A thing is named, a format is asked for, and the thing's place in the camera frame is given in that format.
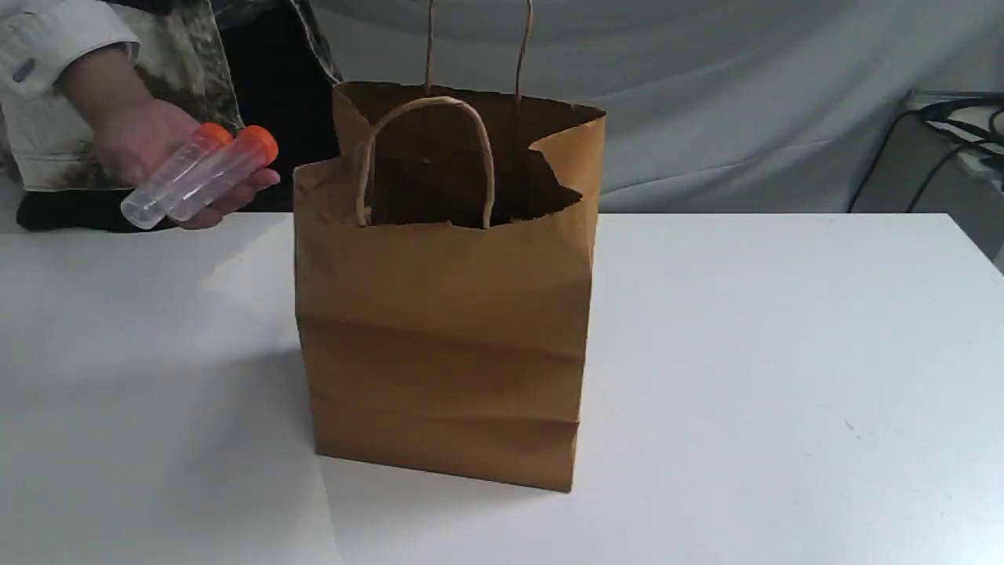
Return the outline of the person's right hand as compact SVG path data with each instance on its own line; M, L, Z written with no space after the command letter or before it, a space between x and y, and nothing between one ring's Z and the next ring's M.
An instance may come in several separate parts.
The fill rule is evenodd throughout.
M153 174L166 158L196 132L198 123L186 111L151 99L114 101L97 110L80 112L94 132L94 151L105 170L129 186ZM279 174L262 169L248 176L181 228L214 228L226 215L247 207L256 195L278 184Z

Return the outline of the person's right forearm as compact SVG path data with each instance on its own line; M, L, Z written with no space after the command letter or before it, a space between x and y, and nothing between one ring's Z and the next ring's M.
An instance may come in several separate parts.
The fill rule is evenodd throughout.
M55 89L97 132L155 101L122 44L98 48L71 62L55 82Z

